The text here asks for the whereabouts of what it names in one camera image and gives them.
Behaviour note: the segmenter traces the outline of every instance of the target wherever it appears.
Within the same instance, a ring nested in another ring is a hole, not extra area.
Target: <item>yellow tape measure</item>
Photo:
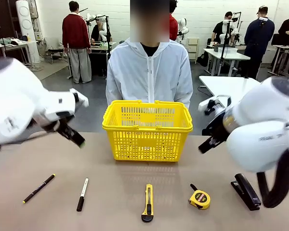
[[[141,215],[143,222],[149,223],[153,220],[153,186],[147,184],[145,189],[145,209]]]
[[[198,209],[207,209],[211,202],[210,196],[206,192],[198,190],[193,184],[191,184],[191,187],[195,192],[188,202]]]

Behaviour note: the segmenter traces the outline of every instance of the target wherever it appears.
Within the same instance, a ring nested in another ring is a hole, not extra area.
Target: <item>black stapler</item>
[[[231,182],[231,185],[234,187],[237,194],[239,194],[250,211],[259,210],[261,201],[249,181],[241,173],[236,174],[235,178],[236,181]]]

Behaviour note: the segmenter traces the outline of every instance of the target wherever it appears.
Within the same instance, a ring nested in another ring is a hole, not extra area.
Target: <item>black marker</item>
[[[78,201],[78,206],[77,206],[77,209],[76,209],[77,212],[81,212],[82,211],[82,206],[83,206],[83,202],[85,201],[85,192],[86,192],[86,189],[87,189],[88,181],[89,181],[89,178],[86,178],[85,179],[85,183],[84,183],[83,188],[82,188],[82,191],[81,191],[81,195],[80,195],[79,201]]]
[[[48,184],[54,177],[56,174],[52,174],[50,177],[48,177],[47,180],[45,180],[36,190],[33,191],[33,193],[31,193],[25,200],[23,200],[23,203],[25,204],[26,202],[28,202],[28,200],[30,200],[35,194],[37,194],[42,188],[44,188],[44,186],[46,184]]]

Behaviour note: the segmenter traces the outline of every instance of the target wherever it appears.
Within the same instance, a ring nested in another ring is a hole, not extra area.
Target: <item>man in red sweater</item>
[[[172,16],[172,13],[174,12],[175,8],[177,8],[177,1],[176,0],[170,0],[169,36],[170,36],[170,39],[173,41],[175,41],[177,39],[177,36],[178,36],[178,22]]]
[[[62,41],[64,51],[69,51],[74,83],[78,84],[80,77],[82,83],[91,82],[91,63],[89,53],[91,45],[85,20],[79,15],[79,4],[75,1],[69,3],[71,13],[63,20]]]

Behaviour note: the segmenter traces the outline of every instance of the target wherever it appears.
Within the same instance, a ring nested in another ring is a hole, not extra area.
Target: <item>dark hair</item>
[[[229,12],[227,12],[226,14],[225,14],[225,17],[229,17],[229,16],[232,16],[232,12],[231,11],[229,11]]]
[[[267,6],[261,6],[259,7],[258,13],[264,13],[264,14],[268,14],[268,7]]]
[[[68,5],[69,5],[69,10],[71,12],[75,12],[76,10],[79,9],[79,4],[76,1],[70,1],[70,3]]]
[[[175,8],[177,8],[177,0],[170,0],[170,7],[169,7],[169,11],[170,13],[173,13]]]

